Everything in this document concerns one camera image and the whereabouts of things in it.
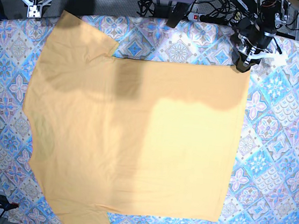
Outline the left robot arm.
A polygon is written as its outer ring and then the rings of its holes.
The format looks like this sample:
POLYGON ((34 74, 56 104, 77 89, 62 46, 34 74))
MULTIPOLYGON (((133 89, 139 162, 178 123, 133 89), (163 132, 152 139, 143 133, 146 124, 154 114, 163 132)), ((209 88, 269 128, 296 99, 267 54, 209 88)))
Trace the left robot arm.
POLYGON ((288 0, 257 0, 257 13, 253 18, 244 18, 234 27, 230 37, 234 52, 232 60, 239 72, 245 73, 261 59, 273 59, 277 65, 286 62, 286 54, 275 43, 276 51, 268 48, 288 19, 288 0))

